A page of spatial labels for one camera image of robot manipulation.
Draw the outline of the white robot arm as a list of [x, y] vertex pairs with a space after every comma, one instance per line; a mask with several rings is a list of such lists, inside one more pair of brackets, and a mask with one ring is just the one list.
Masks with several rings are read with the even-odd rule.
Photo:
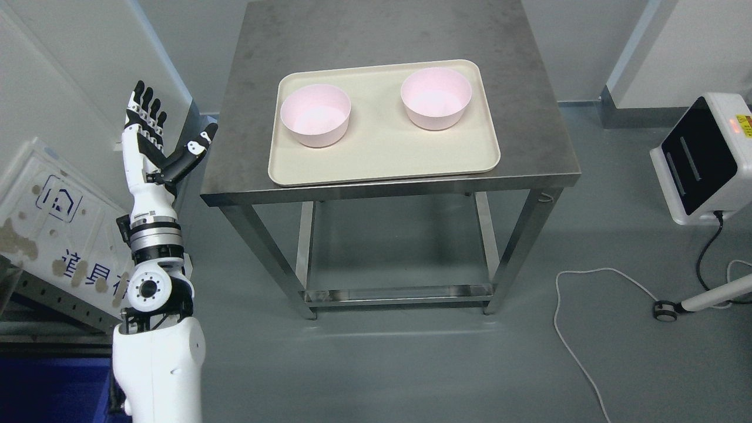
[[169, 194], [134, 196], [120, 222], [135, 263], [129, 306], [113, 334], [113, 374], [134, 422], [201, 422], [205, 339], [193, 317], [193, 285]]

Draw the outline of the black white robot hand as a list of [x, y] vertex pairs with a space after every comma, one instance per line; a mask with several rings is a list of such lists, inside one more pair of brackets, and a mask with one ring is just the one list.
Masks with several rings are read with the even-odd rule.
[[209, 153], [217, 122], [205, 126], [196, 136], [179, 141], [175, 149], [164, 152], [164, 126], [167, 113], [152, 88], [139, 80], [130, 94], [126, 122], [121, 134], [123, 164], [129, 187], [161, 187], [176, 198], [178, 185]]

